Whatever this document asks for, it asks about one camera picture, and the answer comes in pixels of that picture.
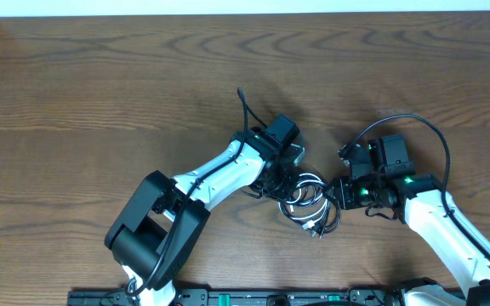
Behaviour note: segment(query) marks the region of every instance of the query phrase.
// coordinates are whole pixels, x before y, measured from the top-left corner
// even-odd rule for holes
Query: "black wire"
[[[200,178],[196,179],[194,184],[192,184],[192,186],[188,189],[188,192],[186,193],[186,196],[182,201],[181,208],[180,208],[179,212],[177,213],[177,216],[175,216],[174,223],[173,223],[171,229],[169,230],[169,233],[168,233],[168,236],[166,239],[166,243],[164,243],[162,252],[160,253],[160,258],[158,259],[157,263],[154,265],[154,268],[152,269],[151,274],[149,275],[149,277],[145,281],[143,281],[143,284],[134,292],[129,291],[128,286],[126,286],[125,293],[127,296],[137,297],[140,293],[142,293],[147,288],[147,286],[149,286],[152,279],[154,278],[154,275],[162,266],[163,261],[166,258],[166,255],[168,254],[169,246],[171,245],[171,242],[173,241],[173,238],[175,235],[175,229],[176,229],[175,225],[181,220],[183,212],[185,211],[186,207],[188,206],[188,202],[189,202],[190,197],[191,197],[192,193],[194,192],[194,190],[196,190],[196,188],[203,182],[203,180],[206,179],[207,177],[209,177],[211,174],[216,173],[217,171],[219,171],[223,167],[226,167],[230,163],[235,162],[236,159],[239,157],[239,155],[242,153],[243,146],[245,145],[245,137],[247,135],[247,130],[248,130],[248,113],[247,113],[248,107],[247,107],[247,103],[245,103],[245,98],[243,96],[243,89],[241,87],[237,88],[237,95],[239,96],[239,99],[242,101],[242,105],[243,105],[243,138],[242,138],[242,142],[239,145],[239,149],[237,149],[236,154],[231,159],[221,163],[217,167],[215,167],[215,168],[211,169],[210,171],[208,171],[207,173],[203,174]]]
[[[447,142],[445,138],[443,137],[442,132],[432,123],[428,122],[426,119],[424,119],[421,116],[417,116],[414,114],[400,114],[400,115],[394,115],[394,116],[388,116],[384,119],[381,119],[373,124],[371,124],[369,127],[366,127],[358,136],[353,139],[348,145],[345,146],[344,149],[342,149],[342,157],[345,158],[347,153],[349,153],[349,149],[352,148],[353,145],[356,144],[356,142],[365,134],[367,133],[370,129],[373,127],[377,126],[380,123],[387,122],[390,120],[398,119],[398,118],[413,118],[416,120],[421,121],[422,123],[426,124],[430,129],[432,129],[440,138],[440,141],[442,142],[443,149],[445,150],[446,153],[446,169],[445,173],[443,174],[443,180],[442,180],[442,188],[440,190],[442,194],[442,205],[443,208],[446,211],[447,216],[453,221],[455,226],[460,230],[460,232],[476,247],[483,256],[490,262],[490,252],[486,250],[480,242],[476,240],[476,238],[471,235],[468,230],[464,228],[464,226],[457,220],[457,218],[454,216],[454,210],[449,208],[449,205],[447,204],[447,199],[446,199],[446,194],[447,194],[447,182],[449,181],[449,170],[451,168],[451,156],[449,154],[449,147],[447,146]]]
[[[254,193],[252,193],[252,192],[247,192],[247,191],[245,191],[245,190],[241,190],[241,192],[242,192],[242,193],[244,193],[244,194],[245,194],[245,195],[247,195],[247,196],[252,197],[253,199],[256,199],[256,200],[261,199],[261,198],[262,198],[262,196],[264,196],[264,190],[263,190],[263,189],[261,189],[261,190],[260,190],[260,192],[259,192],[257,195],[255,195],[255,194],[254,194]]]
[[[239,99],[245,103],[245,94],[243,93],[243,89],[242,87],[238,87],[237,88],[237,96],[239,97]],[[258,116],[256,116],[256,114],[253,112],[253,110],[251,110],[250,107],[248,107],[247,104],[245,104],[247,106],[247,111],[249,112],[249,114],[251,114],[251,116],[257,121],[259,122],[264,128],[267,128],[268,125],[265,124]]]
[[[375,208],[374,206],[375,206],[375,203],[372,204],[372,205],[370,205],[370,206],[368,206],[366,208],[366,210],[364,211],[364,214],[366,215],[366,217],[370,217],[370,218],[372,218],[372,217],[381,217],[381,218],[385,218],[385,219],[390,220],[390,221],[394,221],[394,220],[398,219],[398,216],[396,216],[396,213],[394,213],[392,215],[392,217],[389,217],[386,214],[381,213],[381,212],[377,212],[377,213],[371,215],[370,214],[370,209]]]
[[[326,186],[322,182],[322,180],[321,183],[317,182],[316,181],[317,178],[311,176],[312,173],[302,173],[301,175],[304,175],[304,178],[300,178],[298,180],[296,187],[293,190],[291,190],[292,191],[291,196],[287,200],[279,202],[279,208],[283,216],[293,221],[294,223],[296,223],[302,228],[304,228],[304,225],[307,224],[307,222],[309,222],[310,220],[314,220],[316,219],[316,217],[320,216],[320,218],[318,218],[318,220],[315,222],[315,225],[313,227],[305,230],[311,232],[312,234],[317,233],[319,234],[319,237],[322,238],[323,235],[332,233],[339,227],[339,223],[341,221],[341,210],[339,208],[339,205],[336,205],[335,203],[328,201],[326,208],[324,208],[324,210],[319,210],[318,213],[316,213],[313,217],[311,217],[311,219],[303,218],[303,217],[296,219],[297,217],[291,214],[291,212],[287,209],[287,206],[304,208],[304,207],[314,207],[321,204],[323,197],[321,196],[318,200],[316,200],[316,198],[319,195],[322,195],[322,190],[324,189],[324,186]],[[309,180],[309,179],[314,179],[315,182],[302,183],[302,181]],[[313,195],[310,198],[306,199],[310,187],[313,189]],[[301,196],[299,198],[293,197],[293,193],[299,190],[303,190]],[[328,223],[331,206],[334,206],[336,208],[336,213],[333,217],[333,220],[330,223]]]
[[[366,288],[368,289],[369,291],[372,292],[373,296],[375,297],[376,300],[378,300],[378,303],[379,305],[385,305],[385,302],[383,302],[381,300],[381,298],[378,297],[377,293],[375,293],[375,291],[372,289],[372,287],[370,287],[369,285],[354,285],[354,286],[350,286],[349,289],[347,289],[347,292],[345,293],[345,295],[347,296],[347,299],[350,301],[350,292],[353,290],[353,289],[357,289],[358,287],[363,287],[363,288]]]

